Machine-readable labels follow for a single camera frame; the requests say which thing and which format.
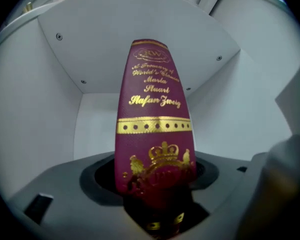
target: gray platform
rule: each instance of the gray platform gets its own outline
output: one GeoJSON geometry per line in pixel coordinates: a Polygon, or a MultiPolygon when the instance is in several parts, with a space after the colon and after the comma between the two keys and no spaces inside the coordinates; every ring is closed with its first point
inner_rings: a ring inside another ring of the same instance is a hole
{"type": "MultiPolygon", "coordinates": [[[[98,154],[54,166],[16,193],[8,205],[23,223],[34,228],[44,239],[151,239],[122,206],[101,206],[81,190],[79,178],[82,171],[112,154],[98,154]],[[40,226],[21,212],[38,193],[54,196],[40,226]]],[[[266,154],[255,155],[250,162],[201,152],[196,152],[196,156],[219,169],[219,177],[211,186],[192,192],[194,201],[211,214],[175,239],[233,239],[257,185],[266,154]],[[243,173],[237,170],[239,167],[248,169],[243,173]]]]}

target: gold crown emblem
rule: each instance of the gold crown emblem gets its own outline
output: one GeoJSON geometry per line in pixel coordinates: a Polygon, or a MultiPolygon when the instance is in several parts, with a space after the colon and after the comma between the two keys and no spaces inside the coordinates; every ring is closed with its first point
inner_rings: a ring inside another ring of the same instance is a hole
{"type": "Polygon", "coordinates": [[[136,155],[130,157],[131,171],[133,175],[138,175],[145,172],[150,175],[156,169],[163,166],[177,166],[183,168],[184,166],[194,166],[194,162],[190,161],[190,150],[185,149],[182,160],[178,160],[179,148],[175,144],[168,145],[166,141],[162,142],[161,146],[154,146],[149,149],[149,158],[151,165],[147,168],[136,155]]]}
{"type": "Polygon", "coordinates": [[[179,148],[177,145],[168,145],[166,141],[163,141],[161,146],[150,148],[148,154],[151,164],[157,164],[162,161],[174,161],[178,159],[179,148]]]}

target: gold lettering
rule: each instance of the gold lettering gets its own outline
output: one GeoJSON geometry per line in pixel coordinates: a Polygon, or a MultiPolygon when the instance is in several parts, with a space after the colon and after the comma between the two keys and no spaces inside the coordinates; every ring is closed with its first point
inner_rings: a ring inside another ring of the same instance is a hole
{"type": "Polygon", "coordinates": [[[160,84],[166,84],[167,81],[164,80],[162,77],[161,79],[153,78],[152,76],[148,76],[146,80],[144,80],[145,83],[160,83],[160,84]]]}
{"type": "Polygon", "coordinates": [[[134,70],[134,71],[132,71],[132,75],[133,76],[138,76],[138,75],[152,75],[152,74],[155,74],[155,75],[157,75],[157,74],[159,74],[159,72],[157,72],[157,70],[156,69],[148,69],[147,71],[142,71],[142,70],[134,70]]]}
{"type": "Polygon", "coordinates": [[[170,92],[169,87],[164,88],[156,88],[153,84],[148,84],[143,91],[146,92],[155,92],[155,93],[166,93],[168,94],[170,92]]]}
{"type": "Polygon", "coordinates": [[[156,56],[158,56],[158,57],[160,57],[160,56],[161,56],[161,52],[158,52],[158,51],[153,51],[152,53],[153,53],[153,55],[156,55],[156,56]]]}
{"type": "Polygon", "coordinates": [[[132,104],[137,104],[137,101],[138,99],[140,99],[140,95],[134,95],[131,97],[131,100],[129,101],[129,104],[132,105],[132,104]]]}
{"type": "Polygon", "coordinates": [[[175,81],[177,81],[177,82],[180,82],[180,80],[179,80],[178,78],[169,75],[167,72],[160,71],[160,74],[161,74],[162,76],[166,77],[166,78],[170,78],[170,79],[172,79],[172,80],[175,80],[175,81]]]}
{"type": "Polygon", "coordinates": [[[131,69],[135,70],[135,69],[138,69],[138,68],[140,68],[140,64],[134,65],[131,69]]]}
{"type": "Polygon", "coordinates": [[[181,102],[180,102],[180,101],[178,101],[178,100],[171,100],[171,99],[168,99],[167,96],[162,95],[162,96],[161,96],[161,103],[160,103],[160,106],[161,106],[161,107],[164,107],[164,106],[167,105],[167,104],[168,104],[168,105],[175,105],[177,109],[179,109],[180,106],[181,106],[181,102]]]}
{"type": "Polygon", "coordinates": [[[152,56],[152,51],[151,50],[146,50],[146,51],[144,51],[144,55],[152,56]]]}
{"type": "Polygon", "coordinates": [[[140,95],[134,95],[129,101],[129,105],[137,104],[144,107],[148,103],[159,103],[159,98],[151,98],[150,95],[147,95],[145,98],[141,98],[140,95]]]}
{"type": "Polygon", "coordinates": [[[170,71],[171,74],[174,72],[173,70],[168,69],[168,68],[166,68],[166,67],[164,67],[164,66],[158,66],[158,65],[148,64],[148,63],[143,63],[140,67],[141,67],[142,69],[143,69],[143,68],[154,68],[154,69],[160,69],[160,70],[163,70],[163,71],[165,71],[165,72],[170,71]]]}

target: white enclosure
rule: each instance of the white enclosure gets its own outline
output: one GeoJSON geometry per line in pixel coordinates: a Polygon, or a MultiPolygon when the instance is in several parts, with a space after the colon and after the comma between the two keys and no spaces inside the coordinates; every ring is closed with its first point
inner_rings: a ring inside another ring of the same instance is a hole
{"type": "Polygon", "coordinates": [[[286,5],[218,0],[208,15],[191,1],[64,0],[0,33],[5,199],[50,167],[114,150],[122,75],[136,39],[168,46],[198,151],[249,161],[297,132],[286,86],[296,86],[288,84],[300,69],[300,27],[286,5]]]}

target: white wall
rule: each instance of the white wall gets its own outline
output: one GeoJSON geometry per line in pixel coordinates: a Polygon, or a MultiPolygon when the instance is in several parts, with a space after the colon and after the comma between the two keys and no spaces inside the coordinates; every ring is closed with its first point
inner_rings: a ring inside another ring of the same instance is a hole
{"type": "Polygon", "coordinates": [[[293,134],[300,135],[300,70],[275,100],[293,134]]]}
{"type": "Polygon", "coordinates": [[[284,8],[278,0],[219,0],[211,12],[259,64],[273,97],[300,68],[300,27],[284,8]]]}
{"type": "Polygon", "coordinates": [[[5,199],[44,170],[73,160],[81,97],[37,19],[0,45],[0,191],[5,199]]]}
{"type": "Polygon", "coordinates": [[[250,160],[291,135],[263,81],[260,68],[241,50],[188,97],[198,151],[250,160]]]}
{"type": "Polygon", "coordinates": [[[115,150],[119,93],[85,93],[74,137],[74,159],[115,150]]]}

